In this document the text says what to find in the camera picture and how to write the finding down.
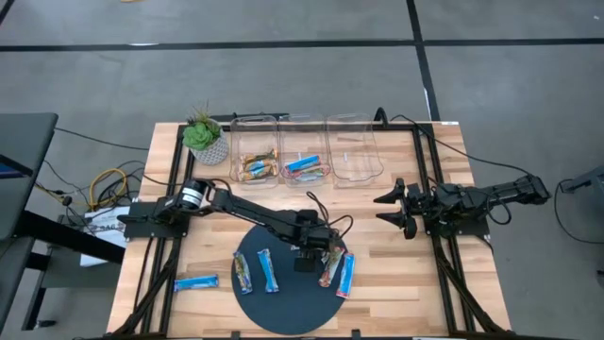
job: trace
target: black circular platform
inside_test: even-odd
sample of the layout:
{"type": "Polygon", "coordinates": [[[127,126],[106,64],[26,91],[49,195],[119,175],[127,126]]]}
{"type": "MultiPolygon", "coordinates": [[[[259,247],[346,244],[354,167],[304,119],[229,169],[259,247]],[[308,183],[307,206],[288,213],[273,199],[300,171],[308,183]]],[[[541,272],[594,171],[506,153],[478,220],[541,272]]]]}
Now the black circular platform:
{"type": "Polygon", "coordinates": [[[318,283],[323,272],[321,263],[317,261],[313,273],[295,272],[297,251],[263,227],[252,228],[242,239],[239,251],[249,266],[253,291],[242,295],[234,262],[231,266],[233,291],[247,317],[265,330],[286,335],[310,332],[328,322],[342,306],[344,299],[336,297],[336,291],[344,259],[340,261],[331,285],[324,288],[318,283]],[[258,251],[265,248],[271,251],[278,293],[264,291],[266,278],[258,251]]]}

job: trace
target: gray floor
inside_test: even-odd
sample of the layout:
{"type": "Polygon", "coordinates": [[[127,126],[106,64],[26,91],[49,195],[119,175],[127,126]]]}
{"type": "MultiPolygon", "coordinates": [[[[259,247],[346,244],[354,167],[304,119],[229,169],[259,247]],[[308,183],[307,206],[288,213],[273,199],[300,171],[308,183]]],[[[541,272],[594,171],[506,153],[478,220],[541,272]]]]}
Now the gray floor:
{"type": "MultiPolygon", "coordinates": [[[[600,1],[417,0],[425,39],[604,37],[600,1]]],[[[0,45],[189,43],[411,37],[404,1],[16,0],[0,45]]],[[[550,190],[604,163],[604,45],[431,47],[428,60],[443,120],[461,122],[476,156],[511,162],[550,190]]],[[[148,145],[158,121],[183,120],[210,101],[214,114],[255,111],[403,112],[428,119],[412,47],[223,51],[1,53],[0,112],[54,111],[59,125],[129,145],[148,145]]],[[[47,159],[68,180],[93,176],[143,152],[58,133],[47,159]]],[[[478,185],[519,174],[472,163],[478,185]]],[[[43,168],[40,182],[65,188],[43,168]]],[[[589,190],[561,197],[576,235],[604,240],[589,190]]],[[[512,325],[526,334],[599,339],[604,332],[604,246],[574,242],[551,202],[513,206],[509,226],[492,226],[495,260],[512,325]]],[[[35,192],[29,209],[62,208],[35,192]]],[[[105,330],[112,289],[53,290],[43,318],[56,327],[19,332],[35,273],[25,273],[2,334],[65,339],[105,330]]]]}

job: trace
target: potted plant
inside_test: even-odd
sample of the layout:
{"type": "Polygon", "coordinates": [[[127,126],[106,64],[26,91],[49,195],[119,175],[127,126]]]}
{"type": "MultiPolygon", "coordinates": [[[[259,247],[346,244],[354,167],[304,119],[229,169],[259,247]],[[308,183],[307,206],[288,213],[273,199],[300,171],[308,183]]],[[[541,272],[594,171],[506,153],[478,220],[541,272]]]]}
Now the potted plant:
{"type": "Polygon", "coordinates": [[[211,119],[206,109],[195,109],[196,115],[187,119],[182,143],[205,165],[215,165],[228,156],[228,142],[218,122],[211,119]]]}

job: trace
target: wooden tabletop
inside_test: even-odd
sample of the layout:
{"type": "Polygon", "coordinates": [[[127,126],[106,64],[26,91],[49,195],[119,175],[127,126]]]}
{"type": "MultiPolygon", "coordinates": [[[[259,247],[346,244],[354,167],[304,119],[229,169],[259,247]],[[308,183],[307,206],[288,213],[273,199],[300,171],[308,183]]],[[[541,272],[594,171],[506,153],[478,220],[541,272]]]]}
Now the wooden tabletop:
{"type": "MultiPolygon", "coordinates": [[[[176,123],[156,124],[144,170],[148,177],[168,180],[177,128],[176,123]]],[[[458,125],[434,123],[434,132],[443,142],[464,150],[458,125]]],[[[233,192],[271,209],[299,210],[316,209],[315,203],[305,195],[307,190],[312,190],[327,206],[332,218],[346,213],[354,216],[354,227],[344,238],[357,259],[351,296],[334,317],[307,336],[350,336],[353,329],[360,329],[363,336],[446,335],[436,263],[430,239],[422,232],[421,218],[417,218],[420,230],[412,240],[406,240],[394,225],[375,218],[376,213],[396,210],[394,205],[373,203],[375,197],[393,188],[396,178],[402,177],[408,184],[419,182],[411,133],[384,131],[375,132],[375,136],[384,172],[368,186],[336,189],[330,176],[327,183],[319,187],[290,188],[280,178],[279,185],[273,189],[250,191],[244,190],[242,185],[233,185],[233,192]]],[[[424,143],[425,157],[429,161],[427,143],[424,143]]],[[[182,153],[177,182],[183,180],[186,151],[185,148],[182,153]]],[[[440,145],[438,152],[445,181],[473,184],[467,158],[440,145]]],[[[232,183],[228,176],[229,166],[229,160],[216,166],[196,162],[193,177],[220,178],[232,183]]],[[[165,186],[144,179],[140,198],[142,201],[155,201],[165,195],[165,190],[165,186]]],[[[192,278],[218,273],[220,287],[175,293],[169,337],[230,336],[231,331],[241,331],[242,336],[281,336],[263,330],[248,319],[232,291],[230,267],[233,251],[251,227],[250,223],[227,214],[215,213],[192,220],[189,234],[182,244],[177,276],[192,278]]],[[[343,229],[346,223],[334,227],[343,229]]],[[[474,236],[460,236],[458,240],[468,288],[492,319],[508,329],[510,321],[491,250],[474,236]]],[[[127,244],[108,332],[121,326],[132,312],[147,241],[136,239],[127,244]]],[[[141,296],[149,281],[155,252],[153,247],[141,296]]],[[[166,247],[164,260],[170,248],[170,245],[166,247]]],[[[451,295],[458,328],[463,329],[460,300],[452,286],[451,295]]],[[[163,293],[160,292],[151,330],[159,327],[162,300],[163,293]]]]}

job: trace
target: plastic container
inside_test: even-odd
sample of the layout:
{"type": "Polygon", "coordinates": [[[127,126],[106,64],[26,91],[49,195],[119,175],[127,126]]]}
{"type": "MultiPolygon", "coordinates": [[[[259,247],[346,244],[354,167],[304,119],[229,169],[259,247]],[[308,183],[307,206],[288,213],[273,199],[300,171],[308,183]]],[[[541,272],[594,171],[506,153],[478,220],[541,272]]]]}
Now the plastic container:
{"type": "Polygon", "coordinates": [[[372,120],[365,113],[329,116],[327,146],[337,188],[368,185],[384,171],[372,120]]]}
{"type": "Polygon", "coordinates": [[[240,183],[243,189],[273,188],[278,184],[279,137],[277,120],[273,116],[258,115],[233,119],[230,123],[230,178],[240,183]],[[274,166],[268,175],[250,179],[250,174],[274,166]]]}
{"type": "Polygon", "coordinates": [[[310,114],[282,116],[279,118],[279,140],[281,176],[287,186],[311,187],[325,183],[331,166],[323,118],[313,118],[310,114]],[[305,166],[305,169],[294,170],[305,166]]]}

